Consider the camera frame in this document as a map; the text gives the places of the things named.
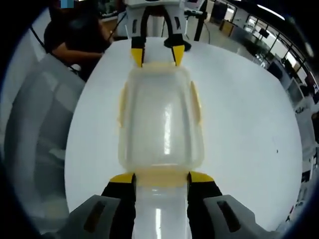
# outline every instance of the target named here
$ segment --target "round white table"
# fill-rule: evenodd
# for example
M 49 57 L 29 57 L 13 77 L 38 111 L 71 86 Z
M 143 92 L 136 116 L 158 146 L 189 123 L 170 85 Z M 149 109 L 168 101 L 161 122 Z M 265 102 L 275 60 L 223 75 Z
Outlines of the round white table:
M 148 38 L 145 62 L 173 61 L 163 38 Z M 77 104 L 65 159 L 69 211 L 124 173 L 118 161 L 119 95 L 135 66 L 131 42 L 112 44 Z M 290 101 L 280 82 L 246 58 L 193 42 L 182 65 L 196 83 L 202 105 L 205 159 L 196 171 L 212 176 L 223 194 L 275 230 L 297 200 L 302 146 Z

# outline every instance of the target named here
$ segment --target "black shirt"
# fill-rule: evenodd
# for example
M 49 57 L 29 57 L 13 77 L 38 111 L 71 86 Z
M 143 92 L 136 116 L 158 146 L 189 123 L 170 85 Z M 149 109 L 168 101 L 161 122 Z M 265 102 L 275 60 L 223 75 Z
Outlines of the black shirt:
M 51 52 L 65 42 L 70 50 L 104 52 L 110 43 L 103 38 L 98 21 L 97 16 L 88 13 L 72 20 L 55 17 L 44 32 L 46 51 Z

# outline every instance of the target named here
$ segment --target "translucent plastic container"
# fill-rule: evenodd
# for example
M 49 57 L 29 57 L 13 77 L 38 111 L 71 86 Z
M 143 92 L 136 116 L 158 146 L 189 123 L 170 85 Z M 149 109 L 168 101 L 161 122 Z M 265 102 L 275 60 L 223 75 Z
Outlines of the translucent plastic container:
M 120 102 L 119 160 L 128 171 L 191 170 L 204 158 L 201 109 L 187 70 L 149 63 L 130 72 Z

